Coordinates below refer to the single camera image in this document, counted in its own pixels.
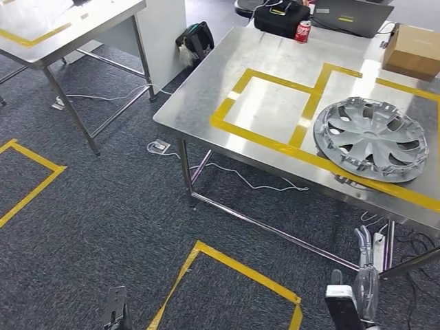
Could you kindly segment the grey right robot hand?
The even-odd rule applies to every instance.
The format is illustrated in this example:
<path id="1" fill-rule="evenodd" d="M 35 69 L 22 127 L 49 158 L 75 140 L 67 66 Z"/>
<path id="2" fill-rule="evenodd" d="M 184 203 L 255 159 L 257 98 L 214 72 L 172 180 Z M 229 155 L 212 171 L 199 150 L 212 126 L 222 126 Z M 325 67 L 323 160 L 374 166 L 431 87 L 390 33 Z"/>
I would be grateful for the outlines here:
<path id="1" fill-rule="evenodd" d="M 374 266 L 372 240 L 365 225 L 355 229 L 359 244 L 359 270 L 355 279 L 355 296 L 361 320 L 373 324 L 378 306 L 379 272 Z"/>

